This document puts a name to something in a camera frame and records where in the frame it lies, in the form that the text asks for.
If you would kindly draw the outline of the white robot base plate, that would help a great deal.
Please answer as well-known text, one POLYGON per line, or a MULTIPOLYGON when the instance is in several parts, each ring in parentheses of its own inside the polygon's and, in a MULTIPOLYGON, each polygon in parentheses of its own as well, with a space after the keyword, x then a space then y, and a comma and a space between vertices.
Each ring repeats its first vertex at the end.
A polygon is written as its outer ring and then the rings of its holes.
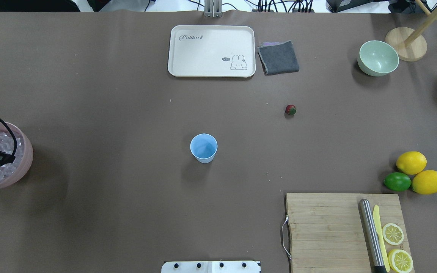
POLYGON ((261 264, 253 260, 169 261, 162 273, 260 273, 261 264))

